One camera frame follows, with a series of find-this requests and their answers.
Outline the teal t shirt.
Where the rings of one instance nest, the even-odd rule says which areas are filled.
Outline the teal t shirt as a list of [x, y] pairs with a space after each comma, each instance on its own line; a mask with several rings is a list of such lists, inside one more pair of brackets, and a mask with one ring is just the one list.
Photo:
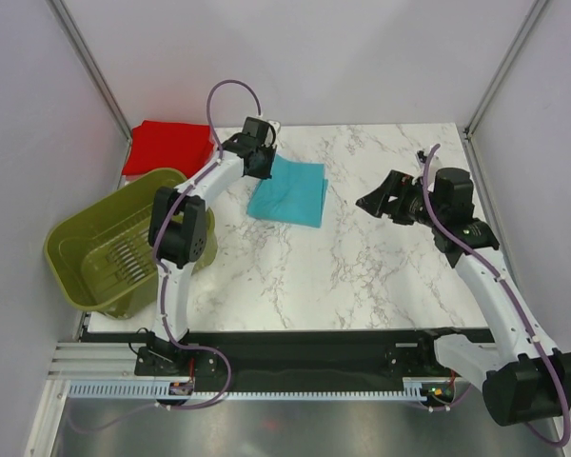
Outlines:
[[271, 178], [252, 192], [246, 214], [258, 220], [318, 229], [322, 225], [328, 180], [325, 165], [275, 157]]

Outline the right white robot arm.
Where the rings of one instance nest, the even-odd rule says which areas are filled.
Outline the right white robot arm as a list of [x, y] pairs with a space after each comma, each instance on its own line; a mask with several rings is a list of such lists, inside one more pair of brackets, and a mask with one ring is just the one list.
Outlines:
[[475, 217], [468, 171], [438, 169], [428, 179], [392, 170], [356, 202], [375, 218], [431, 228], [434, 242], [471, 291], [493, 336], [487, 350], [450, 330], [417, 350], [419, 368], [431, 375], [450, 368], [482, 393], [500, 426], [547, 418], [571, 423], [571, 352], [563, 352], [532, 316], [507, 277], [491, 227]]

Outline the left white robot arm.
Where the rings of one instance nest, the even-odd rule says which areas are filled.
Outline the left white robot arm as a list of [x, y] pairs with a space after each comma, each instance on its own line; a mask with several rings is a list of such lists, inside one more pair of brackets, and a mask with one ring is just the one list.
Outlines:
[[156, 312], [147, 351], [169, 374], [187, 369], [187, 301], [192, 271], [208, 246], [207, 210], [231, 185], [248, 176], [271, 177], [277, 129], [248, 117], [241, 131], [217, 144], [208, 163], [183, 184], [161, 187], [154, 197], [148, 243], [158, 270]]

